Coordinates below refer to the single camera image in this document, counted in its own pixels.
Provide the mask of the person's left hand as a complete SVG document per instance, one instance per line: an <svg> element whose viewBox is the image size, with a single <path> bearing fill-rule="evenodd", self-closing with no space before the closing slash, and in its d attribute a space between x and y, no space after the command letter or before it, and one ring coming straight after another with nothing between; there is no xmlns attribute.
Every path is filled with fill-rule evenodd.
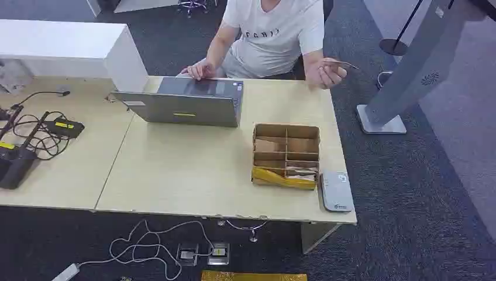
<svg viewBox="0 0 496 281"><path fill-rule="evenodd" d="M331 58L319 60L304 59L305 81L311 87L323 90L338 85L347 76L347 70L341 61Z"/></svg>

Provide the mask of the person's right hand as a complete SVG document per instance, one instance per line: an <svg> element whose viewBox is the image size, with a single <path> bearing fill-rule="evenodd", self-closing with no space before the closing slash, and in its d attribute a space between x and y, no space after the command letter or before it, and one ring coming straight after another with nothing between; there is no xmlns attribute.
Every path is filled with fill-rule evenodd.
<svg viewBox="0 0 496 281"><path fill-rule="evenodd" d="M196 80L201 80L205 78L215 78L216 67L211 61L207 59L202 59L197 63L184 68L179 73L179 76L189 77Z"/></svg>

